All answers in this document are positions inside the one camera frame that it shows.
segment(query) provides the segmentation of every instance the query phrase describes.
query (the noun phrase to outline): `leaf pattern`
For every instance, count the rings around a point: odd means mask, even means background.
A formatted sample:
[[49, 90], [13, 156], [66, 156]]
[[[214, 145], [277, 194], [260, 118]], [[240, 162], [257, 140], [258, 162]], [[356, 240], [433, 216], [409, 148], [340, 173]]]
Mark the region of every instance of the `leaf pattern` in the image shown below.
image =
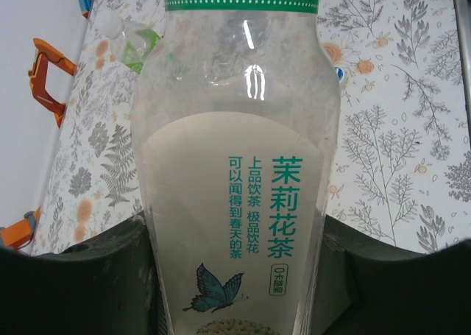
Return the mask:
[[453, 0], [378, 0], [377, 18], [363, 1], [321, 0], [319, 8], [321, 41], [348, 75], [327, 212], [381, 241], [433, 253], [471, 236]]
[[110, 207], [120, 202], [129, 202], [125, 195], [138, 188], [130, 186], [132, 179], [137, 175], [136, 168], [130, 168], [134, 163], [131, 145], [131, 134], [121, 125], [116, 125], [108, 153], [105, 155], [109, 163], [102, 163], [107, 173], [100, 175], [108, 187], [106, 198], [111, 199]]
[[80, 194], [86, 193], [91, 188], [91, 173], [83, 167], [72, 177], [69, 193], [78, 197]]
[[[87, 236], [142, 209], [130, 149], [136, 75], [109, 49], [96, 66], [103, 38], [94, 20], [106, 7], [163, 34], [163, 0], [94, 0], [35, 255], [74, 243], [83, 200], [93, 206], [79, 231]], [[471, 151], [453, 0], [320, 0], [317, 19], [321, 42], [347, 73], [327, 212], [421, 253], [471, 236]]]

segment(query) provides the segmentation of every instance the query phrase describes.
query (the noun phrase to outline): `blue object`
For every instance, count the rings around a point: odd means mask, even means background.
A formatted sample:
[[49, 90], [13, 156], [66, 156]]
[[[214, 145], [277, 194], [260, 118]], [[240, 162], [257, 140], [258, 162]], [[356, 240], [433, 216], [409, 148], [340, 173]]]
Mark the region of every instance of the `blue object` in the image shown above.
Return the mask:
[[80, 11], [82, 11], [82, 15], [88, 17], [88, 13], [91, 10], [91, 0], [79, 0]]
[[211, 312], [214, 313], [218, 309], [231, 306], [241, 288], [242, 275], [234, 275], [222, 286], [216, 276], [207, 271], [203, 264], [199, 265], [196, 271], [196, 281], [201, 294], [191, 301], [191, 307], [184, 308], [183, 311], [194, 309], [203, 312], [215, 308]]
[[339, 81], [342, 81], [345, 77], [345, 72], [338, 66], [336, 66], [336, 72], [337, 72], [337, 76], [339, 77]]

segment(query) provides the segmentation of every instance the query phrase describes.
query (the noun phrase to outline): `white label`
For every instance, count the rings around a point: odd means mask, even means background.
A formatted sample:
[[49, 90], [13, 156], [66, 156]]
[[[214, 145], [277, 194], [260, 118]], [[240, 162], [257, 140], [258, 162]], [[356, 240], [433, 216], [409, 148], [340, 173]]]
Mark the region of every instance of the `white label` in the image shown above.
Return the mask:
[[275, 121], [212, 112], [165, 126], [143, 157], [175, 334], [291, 335], [322, 153]]

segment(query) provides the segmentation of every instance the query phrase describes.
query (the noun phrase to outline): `orange handle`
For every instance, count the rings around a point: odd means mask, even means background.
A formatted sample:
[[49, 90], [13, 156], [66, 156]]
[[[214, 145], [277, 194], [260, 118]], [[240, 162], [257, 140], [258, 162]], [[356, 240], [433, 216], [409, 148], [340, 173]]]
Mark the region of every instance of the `orange handle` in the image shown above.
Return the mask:
[[53, 63], [61, 70], [73, 76], [75, 64], [44, 40], [33, 38], [33, 43], [36, 47], [36, 56], [32, 69], [28, 71], [32, 96], [47, 110], [54, 113], [57, 126], [60, 127], [65, 113], [65, 104], [56, 101], [46, 91], [47, 68], [49, 63]]

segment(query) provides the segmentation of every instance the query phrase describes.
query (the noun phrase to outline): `bottle cap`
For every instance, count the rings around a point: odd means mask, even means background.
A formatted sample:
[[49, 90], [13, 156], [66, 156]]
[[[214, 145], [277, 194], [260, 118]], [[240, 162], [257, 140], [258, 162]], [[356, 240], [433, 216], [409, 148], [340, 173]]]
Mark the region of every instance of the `bottle cap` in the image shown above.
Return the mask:
[[105, 37], [116, 38], [123, 31], [122, 18], [111, 9], [105, 9], [96, 14], [95, 25]]

